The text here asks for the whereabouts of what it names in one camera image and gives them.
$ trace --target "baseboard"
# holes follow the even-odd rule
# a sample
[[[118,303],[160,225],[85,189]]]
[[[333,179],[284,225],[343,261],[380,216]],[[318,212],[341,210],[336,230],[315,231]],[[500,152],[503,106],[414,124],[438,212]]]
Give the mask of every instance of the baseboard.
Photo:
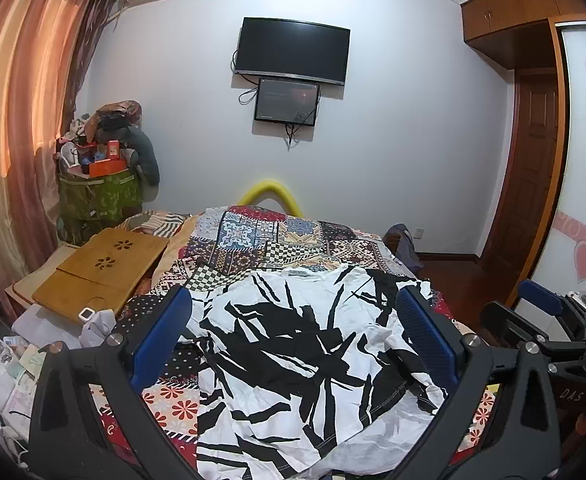
[[[475,262],[479,263],[480,257],[471,253],[417,253],[424,262]]]

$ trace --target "blue gripper pad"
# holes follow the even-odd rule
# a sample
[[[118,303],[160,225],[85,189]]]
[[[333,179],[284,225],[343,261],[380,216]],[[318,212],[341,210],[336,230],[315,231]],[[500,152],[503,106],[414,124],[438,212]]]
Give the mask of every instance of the blue gripper pad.
[[[415,286],[397,293],[397,316],[433,382],[451,395],[459,384],[464,356],[461,334],[445,316],[433,311]]]
[[[531,280],[523,280],[519,283],[518,296],[550,316],[560,316],[564,310],[562,298]]]
[[[166,300],[170,303],[134,355],[131,386],[138,395],[157,382],[193,312],[188,288],[180,287],[174,295],[169,295]]]

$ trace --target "green hamper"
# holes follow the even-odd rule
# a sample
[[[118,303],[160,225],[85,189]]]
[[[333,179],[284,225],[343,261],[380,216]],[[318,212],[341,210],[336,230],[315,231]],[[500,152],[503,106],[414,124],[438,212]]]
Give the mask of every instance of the green hamper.
[[[78,246],[142,211],[139,180],[130,170],[96,178],[61,176],[59,201],[57,235]]]

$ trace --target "wall-mounted television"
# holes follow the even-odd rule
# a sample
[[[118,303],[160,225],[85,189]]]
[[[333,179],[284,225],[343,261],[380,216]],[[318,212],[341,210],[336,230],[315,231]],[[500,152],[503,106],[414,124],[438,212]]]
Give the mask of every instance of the wall-mounted television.
[[[244,18],[235,73],[344,85],[349,43],[347,28]]]
[[[260,78],[255,120],[315,126],[319,83]]]

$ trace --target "bed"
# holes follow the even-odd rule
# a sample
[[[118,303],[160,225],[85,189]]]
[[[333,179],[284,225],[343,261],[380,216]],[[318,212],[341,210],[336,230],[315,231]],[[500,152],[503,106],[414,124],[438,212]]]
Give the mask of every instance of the bed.
[[[123,332],[152,308],[153,298],[164,296],[175,284],[191,290],[196,301],[210,301],[215,294],[227,293],[234,286],[244,283],[249,276],[262,280],[260,276],[275,276],[291,269],[307,269],[311,274],[324,275],[326,272],[358,268],[366,269],[371,274],[379,272],[380,275],[395,276],[398,281],[420,286],[430,306],[452,319],[441,294],[431,290],[428,282],[418,280],[391,254],[379,236],[341,224],[296,218],[256,206],[230,206],[207,209],[191,217],[159,212],[142,214],[125,222],[121,228],[170,237],[169,245],[154,270],[150,290],[133,297],[119,316],[116,330]],[[469,332],[465,326],[454,323],[461,332]],[[201,346],[186,339],[184,341],[174,350],[166,364],[166,371],[154,386],[143,392],[142,398],[182,456],[193,467],[198,468],[199,465],[200,472],[202,469],[207,471],[205,478],[212,479],[215,473],[202,466],[202,460],[207,460],[203,457],[207,455],[202,453],[203,449],[198,451],[198,413],[207,413],[210,404],[208,393],[200,391],[199,387],[204,374],[202,363],[206,360],[202,358]],[[122,458],[134,462],[134,455],[100,387],[92,387],[92,396],[114,449]],[[471,452],[479,441],[493,403],[494,394],[487,388],[468,434],[460,444],[459,457]],[[361,452],[364,444],[360,442],[358,448],[356,440],[354,437],[350,441],[353,443],[350,450]],[[410,449],[406,442],[402,442],[402,446]],[[320,461],[322,467],[313,465],[310,472],[297,474],[296,478],[312,479],[333,473],[334,464],[324,458]],[[224,462],[223,458],[216,460],[217,466],[219,461],[232,462]],[[364,474],[381,471],[349,472]],[[274,473],[274,478],[277,474],[281,475],[280,478],[293,476],[289,472],[280,472]]]

